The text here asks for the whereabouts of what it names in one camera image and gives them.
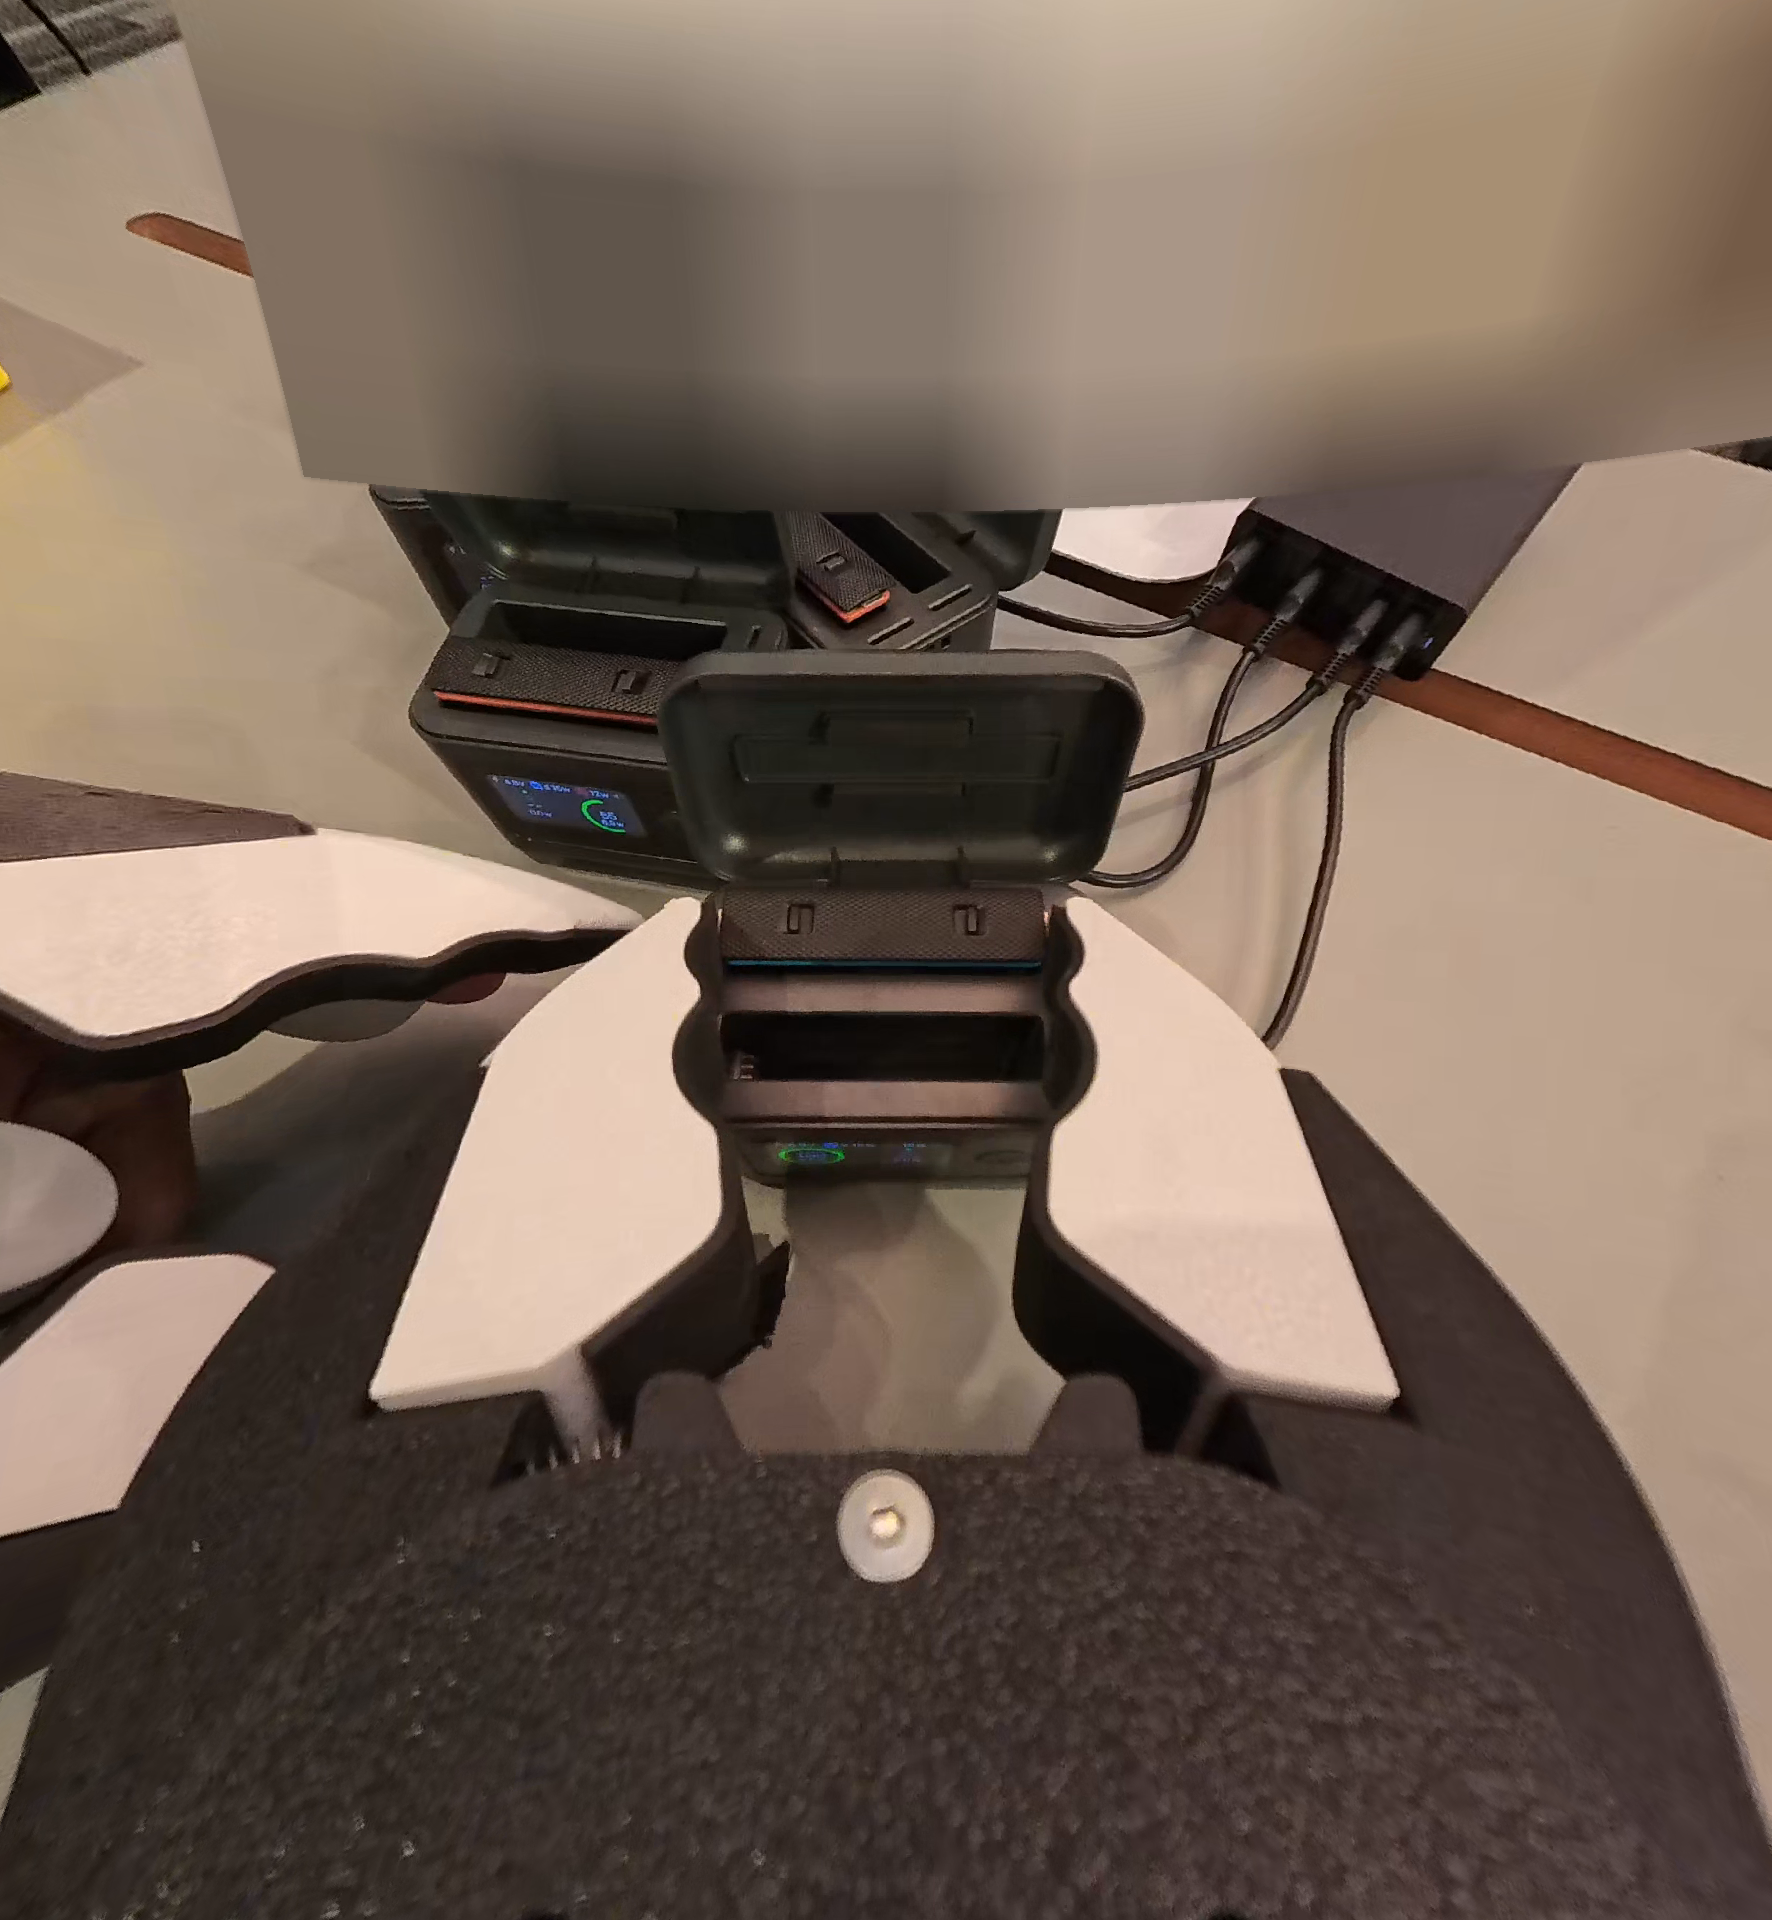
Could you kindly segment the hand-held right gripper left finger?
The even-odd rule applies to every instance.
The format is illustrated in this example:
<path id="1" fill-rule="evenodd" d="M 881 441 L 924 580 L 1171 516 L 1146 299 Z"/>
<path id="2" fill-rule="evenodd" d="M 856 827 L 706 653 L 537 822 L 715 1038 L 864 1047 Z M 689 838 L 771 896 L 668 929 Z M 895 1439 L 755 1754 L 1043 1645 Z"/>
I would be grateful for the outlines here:
<path id="1" fill-rule="evenodd" d="M 593 1345 L 726 1216 L 716 1137 L 679 1090 L 701 988 L 675 900 L 574 970 L 492 1049 L 371 1376 L 384 1413 L 536 1389 L 605 1413 Z"/>

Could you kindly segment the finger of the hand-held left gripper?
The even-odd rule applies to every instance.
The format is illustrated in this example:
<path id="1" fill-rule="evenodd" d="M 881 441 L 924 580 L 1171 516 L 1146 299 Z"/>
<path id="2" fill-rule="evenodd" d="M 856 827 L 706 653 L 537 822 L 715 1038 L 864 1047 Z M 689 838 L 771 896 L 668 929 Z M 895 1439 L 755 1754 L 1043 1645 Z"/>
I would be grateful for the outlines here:
<path id="1" fill-rule="evenodd" d="M 0 862 L 0 1015 L 69 1052 L 197 1062 L 334 1000 L 554 971 L 640 912 L 530 872 L 313 831 Z"/>
<path id="2" fill-rule="evenodd" d="M 0 1540 L 111 1514 L 272 1277 L 246 1255 L 99 1266 L 0 1361 Z"/>

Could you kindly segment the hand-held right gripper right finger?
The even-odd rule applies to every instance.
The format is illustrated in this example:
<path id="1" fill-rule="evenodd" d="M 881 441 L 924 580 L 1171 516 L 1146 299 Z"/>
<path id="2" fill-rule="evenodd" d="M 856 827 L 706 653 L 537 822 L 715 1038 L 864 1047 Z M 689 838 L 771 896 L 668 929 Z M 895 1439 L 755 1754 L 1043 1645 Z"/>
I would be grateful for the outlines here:
<path id="1" fill-rule="evenodd" d="M 1028 1338 L 1061 1372 L 1120 1372 L 1070 1326 L 1115 1311 L 1235 1392 L 1389 1413 L 1399 1380 L 1277 1057 L 1100 905 L 1068 900 L 1057 931 L 1068 1086 L 1028 1192 Z"/>

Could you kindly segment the black usb hub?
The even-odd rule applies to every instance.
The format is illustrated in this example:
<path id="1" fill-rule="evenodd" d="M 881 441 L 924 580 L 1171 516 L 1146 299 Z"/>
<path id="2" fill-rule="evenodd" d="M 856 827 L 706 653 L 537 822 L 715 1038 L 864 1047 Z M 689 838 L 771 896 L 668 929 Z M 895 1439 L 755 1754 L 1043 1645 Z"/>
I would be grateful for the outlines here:
<path id="1" fill-rule="evenodd" d="M 1424 678 L 1575 475 L 1564 466 L 1254 498 L 1228 542 L 1228 558 L 1245 556 L 1231 595 L 1277 618 L 1315 572 L 1298 631 L 1334 648 L 1379 606 L 1375 638 L 1416 622 L 1419 644 L 1397 674 Z"/>

